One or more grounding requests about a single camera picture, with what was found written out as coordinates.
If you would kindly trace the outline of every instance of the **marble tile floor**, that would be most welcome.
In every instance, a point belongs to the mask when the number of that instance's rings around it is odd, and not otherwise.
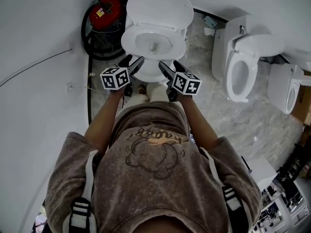
[[[194,13],[186,35],[187,51],[179,60],[202,79],[199,94],[194,97],[200,111],[218,136],[226,136],[239,155],[246,160],[265,157],[278,169],[285,163],[299,139],[303,125],[291,115],[274,107],[267,97],[270,64],[259,61],[258,74],[249,102],[233,102],[227,99],[219,81],[211,74],[213,36],[204,34],[202,14]],[[94,118],[104,104],[107,93],[99,74],[107,67],[116,65],[124,56],[112,61],[94,60],[92,88],[102,93],[91,92],[91,116]]]

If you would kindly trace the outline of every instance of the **toilet bowl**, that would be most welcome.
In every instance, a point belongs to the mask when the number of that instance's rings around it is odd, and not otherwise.
[[[134,62],[143,56],[145,62],[135,77],[143,82],[165,79],[158,67],[160,61],[174,69],[172,62],[186,52],[185,36],[193,19],[189,0],[128,0],[125,32],[121,44]]]
[[[300,85],[311,86],[311,76],[304,76],[303,70],[291,64],[271,65],[268,81],[268,98],[285,114],[292,112]]]
[[[261,56],[274,56],[284,50],[284,42],[270,34],[252,16],[233,19],[215,34],[212,74],[221,81],[228,98],[246,102],[257,76]]]

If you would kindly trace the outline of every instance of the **brown t-shirt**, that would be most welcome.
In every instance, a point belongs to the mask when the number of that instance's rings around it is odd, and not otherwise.
[[[53,232],[61,232],[70,204],[84,188],[85,165],[96,148],[69,133],[46,196]],[[209,152],[220,180],[247,203],[255,223],[260,191],[225,137]],[[93,161],[91,210],[98,233],[128,233],[156,216],[179,219],[192,232],[225,233],[228,215],[223,192],[208,159],[189,140],[184,112],[175,104],[150,102],[123,111],[116,119],[111,146]]]

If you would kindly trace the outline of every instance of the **black and white marker cube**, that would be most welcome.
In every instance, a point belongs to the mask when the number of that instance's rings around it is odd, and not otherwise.
[[[130,83],[126,67],[106,68],[100,76],[104,89],[106,90],[119,90]]]
[[[202,80],[192,73],[176,72],[172,87],[184,95],[197,95]]]

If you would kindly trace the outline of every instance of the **white pants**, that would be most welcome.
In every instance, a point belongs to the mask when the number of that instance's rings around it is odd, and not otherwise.
[[[124,109],[130,108],[134,105],[138,105],[141,103],[148,103],[153,101],[164,101],[169,102],[169,98],[166,94],[166,87],[159,83],[149,83],[147,85],[147,95],[144,94],[136,94],[124,105],[122,111]],[[182,109],[182,105],[180,102],[174,102]]]

